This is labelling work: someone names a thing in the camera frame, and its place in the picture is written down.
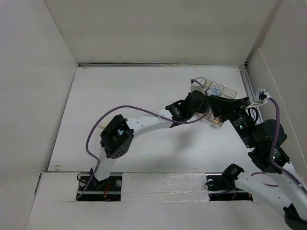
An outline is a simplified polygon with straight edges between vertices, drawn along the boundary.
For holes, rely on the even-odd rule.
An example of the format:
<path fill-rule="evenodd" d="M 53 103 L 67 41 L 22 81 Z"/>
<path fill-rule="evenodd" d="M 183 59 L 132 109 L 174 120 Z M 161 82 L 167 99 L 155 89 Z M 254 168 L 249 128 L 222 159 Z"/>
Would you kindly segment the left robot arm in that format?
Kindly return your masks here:
<path fill-rule="evenodd" d="M 153 113 L 131 105 L 118 106 L 105 115 L 96 123 L 95 127 L 110 113 L 121 109 L 131 108 L 145 112 L 146 115 L 124 118 L 123 115 L 116 115 L 108 123 L 100 134 L 101 153 L 97 157 L 97 164 L 90 173 L 90 184 L 96 190 L 102 190 L 107 184 L 111 168 L 115 159 L 122 157 L 130 148 L 132 141 L 143 134 L 156 131 L 158 129 L 172 128 L 179 125 L 192 124 L 200 120 L 190 119 L 197 113 L 204 114 L 209 110 L 206 103 L 208 93 L 192 91 L 188 93 L 184 100 L 179 100 L 167 105 L 162 110 Z"/>

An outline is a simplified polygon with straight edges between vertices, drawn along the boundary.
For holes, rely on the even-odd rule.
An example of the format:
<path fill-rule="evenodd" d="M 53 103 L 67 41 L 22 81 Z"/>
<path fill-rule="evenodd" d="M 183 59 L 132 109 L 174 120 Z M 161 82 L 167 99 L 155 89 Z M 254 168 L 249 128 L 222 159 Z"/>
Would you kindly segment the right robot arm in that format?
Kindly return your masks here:
<path fill-rule="evenodd" d="M 276 118 L 256 124 L 250 115 L 254 106 L 273 102 Z M 307 185 L 295 172 L 289 156 L 281 145 L 287 135 L 280 124 L 280 109 L 277 102 L 268 95 L 261 94 L 257 103 L 252 103 L 248 97 L 242 99 L 227 99 L 209 96 L 208 105 L 212 114 L 219 121 L 230 121 L 244 145 L 252 151 L 248 153 L 254 165 L 262 174 L 271 178 L 281 192 L 271 190 L 267 185 L 253 180 L 252 176 L 240 166 L 230 164 L 220 175 L 208 178 L 204 188 L 218 195 L 226 190 L 244 190 L 253 196 L 258 196 L 283 218 L 292 230 L 307 228 Z"/>

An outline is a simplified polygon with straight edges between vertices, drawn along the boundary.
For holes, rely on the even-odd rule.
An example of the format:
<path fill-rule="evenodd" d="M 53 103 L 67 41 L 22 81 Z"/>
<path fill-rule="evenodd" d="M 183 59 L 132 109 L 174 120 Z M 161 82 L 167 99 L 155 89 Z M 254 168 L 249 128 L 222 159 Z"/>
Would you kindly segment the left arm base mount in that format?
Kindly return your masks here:
<path fill-rule="evenodd" d="M 77 201 L 117 202 L 121 200 L 121 173 L 111 174 L 102 181 L 97 181 L 93 178 L 85 189 L 89 179 L 89 173 L 79 173 L 77 175 L 77 181 L 79 182 L 76 194 Z"/>

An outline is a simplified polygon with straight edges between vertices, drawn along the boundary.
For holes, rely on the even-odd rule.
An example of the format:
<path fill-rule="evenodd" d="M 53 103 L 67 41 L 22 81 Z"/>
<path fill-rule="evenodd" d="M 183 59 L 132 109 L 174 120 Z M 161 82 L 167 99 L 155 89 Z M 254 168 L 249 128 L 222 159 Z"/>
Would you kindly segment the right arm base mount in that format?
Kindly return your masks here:
<path fill-rule="evenodd" d="M 208 191 L 209 201 L 253 201 L 250 193 L 235 186 L 235 180 L 244 170 L 236 164 L 230 164 L 223 172 L 206 173 L 203 186 Z"/>

